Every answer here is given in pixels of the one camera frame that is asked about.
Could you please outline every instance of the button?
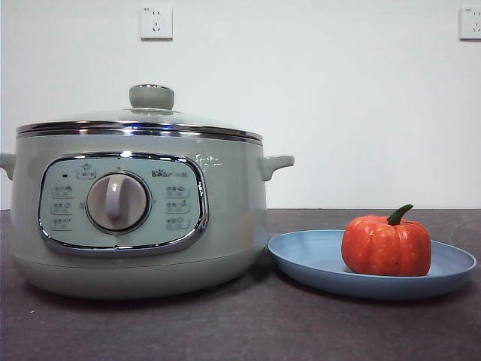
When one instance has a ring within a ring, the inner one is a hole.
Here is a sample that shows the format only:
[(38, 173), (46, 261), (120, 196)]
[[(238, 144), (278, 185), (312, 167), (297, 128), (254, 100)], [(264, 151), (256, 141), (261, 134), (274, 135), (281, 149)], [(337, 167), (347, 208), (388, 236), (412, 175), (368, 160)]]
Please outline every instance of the button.
[(167, 213), (189, 213), (190, 205), (185, 199), (167, 202)]
[(51, 214), (72, 214), (72, 204), (70, 202), (54, 203), (50, 207)]
[(56, 218), (50, 223), (50, 228), (54, 231), (71, 231), (71, 218)]
[(187, 198), (190, 196), (190, 190), (184, 186), (167, 187), (167, 198)]
[(167, 229), (185, 229), (189, 227), (189, 220), (183, 217), (168, 218)]
[(52, 189), (53, 198), (74, 198), (73, 189), (70, 186), (54, 187)]

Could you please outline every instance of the pumpkin stem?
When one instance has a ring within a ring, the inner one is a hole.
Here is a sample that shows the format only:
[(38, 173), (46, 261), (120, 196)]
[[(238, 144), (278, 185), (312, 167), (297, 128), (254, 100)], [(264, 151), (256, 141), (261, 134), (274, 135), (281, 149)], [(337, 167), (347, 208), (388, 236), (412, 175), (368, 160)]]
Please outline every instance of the pumpkin stem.
[(391, 226), (397, 226), (401, 223), (401, 218), (408, 212), (413, 205), (403, 205), (401, 208), (396, 210), (393, 214), (391, 214), (388, 218), (388, 223)]

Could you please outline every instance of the dark table surface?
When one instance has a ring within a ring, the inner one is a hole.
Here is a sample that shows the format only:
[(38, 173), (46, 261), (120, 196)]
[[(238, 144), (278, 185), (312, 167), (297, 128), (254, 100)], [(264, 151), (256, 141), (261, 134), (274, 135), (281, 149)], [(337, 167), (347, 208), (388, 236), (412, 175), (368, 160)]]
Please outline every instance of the dark table surface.
[[(269, 210), (270, 235), (342, 229), (363, 210)], [(481, 260), (481, 210), (412, 210), (436, 241)], [(264, 252), (243, 276), (162, 299), (93, 301), (27, 284), (5, 251), (2, 361), (481, 359), (481, 268), (445, 296), (408, 302), (325, 293), (280, 273)]]

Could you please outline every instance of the control panel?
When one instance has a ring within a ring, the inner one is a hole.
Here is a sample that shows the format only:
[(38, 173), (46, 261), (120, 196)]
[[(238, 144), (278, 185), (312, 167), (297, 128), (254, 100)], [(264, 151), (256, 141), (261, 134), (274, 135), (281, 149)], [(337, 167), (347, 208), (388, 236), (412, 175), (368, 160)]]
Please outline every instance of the control panel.
[(44, 172), (42, 232), (65, 246), (160, 247), (195, 237), (207, 224), (200, 168), (152, 153), (85, 153)]

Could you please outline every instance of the pumpkin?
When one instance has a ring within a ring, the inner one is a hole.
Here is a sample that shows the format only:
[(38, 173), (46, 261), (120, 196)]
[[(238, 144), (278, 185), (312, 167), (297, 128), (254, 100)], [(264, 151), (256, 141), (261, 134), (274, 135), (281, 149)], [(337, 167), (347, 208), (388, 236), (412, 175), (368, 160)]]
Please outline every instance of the pumpkin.
[(387, 216), (352, 220), (343, 235), (341, 253), (346, 265), (366, 275), (423, 276), (431, 267), (431, 237), (418, 222), (401, 220), (413, 206)]

